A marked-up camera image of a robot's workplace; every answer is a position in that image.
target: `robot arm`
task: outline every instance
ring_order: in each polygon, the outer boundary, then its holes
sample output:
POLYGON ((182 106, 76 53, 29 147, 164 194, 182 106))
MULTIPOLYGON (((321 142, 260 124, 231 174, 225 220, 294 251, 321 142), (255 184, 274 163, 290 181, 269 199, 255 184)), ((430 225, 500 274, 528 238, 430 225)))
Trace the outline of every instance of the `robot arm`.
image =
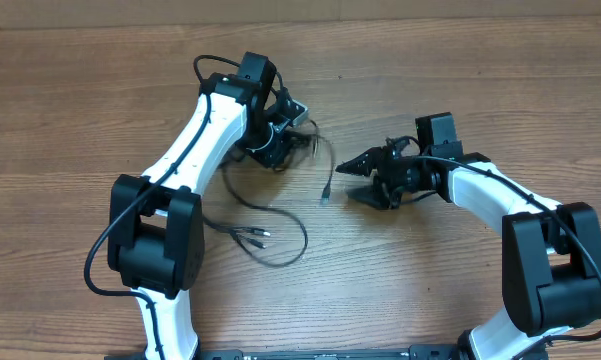
MULTIPOLYGON (((416 119, 416 128, 418 139, 387 139, 386 146, 371 148, 336 171, 371 176, 375 170, 373 185, 353 189, 349 196, 377 209, 398 208, 405 192, 433 191, 501 235, 505 307, 486 324, 463 334, 458 349, 476 360, 511 359, 547 335, 600 319, 597 274, 553 218, 529 199, 568 224, 601 275, 601 232, 593 209, 584 203, 561 205, 533 194, 483 155, 465 155, 449 113, 416 119), (419 155, 403 156, 411 142, 419 146, 419 155), (551 266, 547 254, 552 252, 570 255, 570 263, 551 266)), ((544 359, 546 353, 542 349, 533 356, 538 357, 529 359, 544 359)))
MULTIPOLYGON (((308 117, 308 109, 291 99, 286 88, 276 92, 275 105, 264 109, 275 76, 275 66, 252 53, 245 54, 236 75, 211 75, 201 84, 198 106, 171 148, 141 177, 121 175, 112 188, 111 221, 167 173, 206 121, 177 170, 109 235, 109 267, 120 273, 124 285, 153 301, 165 359, 190 360, 198 350, 189 289, 202 265, 200 199, 213 172, 234 144, 265 167, 280 165, 292 147, 285 129, 308 117), (210 116, 205 119, 208 106, 210 116), (142 223, 142 216, 154 214, 167 217, 166 228, 142 223)), ((145 301, 138 298, 138 303, 147 349, 123 359, 160 359, 154 319, 145 301)))

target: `wooden tabletop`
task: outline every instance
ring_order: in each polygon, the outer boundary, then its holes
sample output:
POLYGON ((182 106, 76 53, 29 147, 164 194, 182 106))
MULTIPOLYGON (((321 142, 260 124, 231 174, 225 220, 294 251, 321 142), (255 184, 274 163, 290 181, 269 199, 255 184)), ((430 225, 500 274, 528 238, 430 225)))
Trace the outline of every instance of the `wooden tabletop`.
MULTIPOLYGON (((137 304, 92 294, 85 256, 117 176, 152 165, 195 109, 191 60, 245 51, 277 65, 338 162, 415 135, 417 116, 451 111, 466 151, 543 196, 589 203, 601 222, 601 17, 0 32, 0 359, 143 349, 137 304)), ((206 229, 191 289, 204 349, 453 343, 501 308, 492 230, 439 198, 374 211, 344 194, 368 181, 340 174, 321 206, 328 169, 320 151, 282 175, 253 161, 231 170, 246 198, 305 222, 309 249, 269 269, 206 229)), ((301 247, 293 223, 240 207, 220 176, 203 209, 269 229, 269 249, 258 251, 268 259, 301 247)), ((122 288, 104 254, 93 276, 122 288)), ((601 359, 601 341, 556 345, 552 359, 601 359)))

